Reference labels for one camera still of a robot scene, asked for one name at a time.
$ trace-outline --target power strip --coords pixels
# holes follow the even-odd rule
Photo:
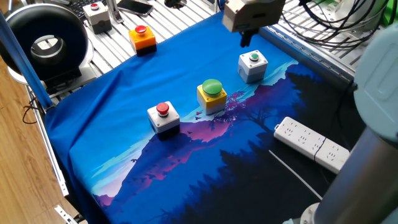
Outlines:
[[[347,149],[290,117],[275,127],[274,137],[335,174],[349,158]]]

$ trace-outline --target pine tree silhouette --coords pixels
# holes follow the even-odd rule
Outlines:
[[[294,83],[294,88],[300,91],[300,101],[293,105],[297,114],[295,119],[320,134],[329,134],[328,138],[334,141],[340,139],[336,142],[341,144],[339,130],[329,131],[341,92],[310,76],[287,73],[288,78]],[[357,140],[364,127],[353,105],[351,95],[347,96],[341,108],[345,130],[350,132],[346,135],[350,143]],[[282,223],[301,216],[311,203],[319,199],[269,150],[298,172],[318,193],[325,193],[328,184],[323,181],[322,173],[318,172],[320,166],[276,141],[273,131],[264,123],[270,116],[278,116],[280,120],[289,116],[288,107],[275,108],[265,101],[256,105],[256,109],[246,108],[243,113],[234,115],[255,122],[264,130],[257,135],[260,143],[248,141],[251,152],[242,150],[234,154],[220,150],[225,164],[218,169],[220,179],[206,176],[205,182],[199,182],[198,187],[190,186],[198,200],[194,204],[185,204],[184,212],[173,214],[164,219],[164,223]],[[324,169],[322,172],[325,172],[327,179],[333,180],[333,174]]]

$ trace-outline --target red button cap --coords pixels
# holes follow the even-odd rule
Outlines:
[[[161,115],[167,114],[169,112],[169,105],[167,103],[159,103],[156,106],[157,112],[159,112]]]
[[[143,33],[147,32],[147,27],[146,26],[137,26],[136,27],[136,32],[138,34],[143,34]]]
[[[93,3],[91,4],[91,10],[98,10],[100,8],[100,6],[97,3]]]

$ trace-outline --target green button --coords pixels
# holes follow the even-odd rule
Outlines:
[[[259,55],[256,53],[250,54],[250,60],[252,60],[253,62],[257,62],[259,60]]]
[[[215,79],[209,79],[203,82],[202,86],[203,91],[210,95],[219,94],[223,89],[223,84],[220,81]]]

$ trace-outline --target smartphone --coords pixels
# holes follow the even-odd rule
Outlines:
[[[133,1],[133,0],[122,0],[118,3],[118,8],[122,11],[137,14],[139,16],[147,17],[154,7],[150,4]]]

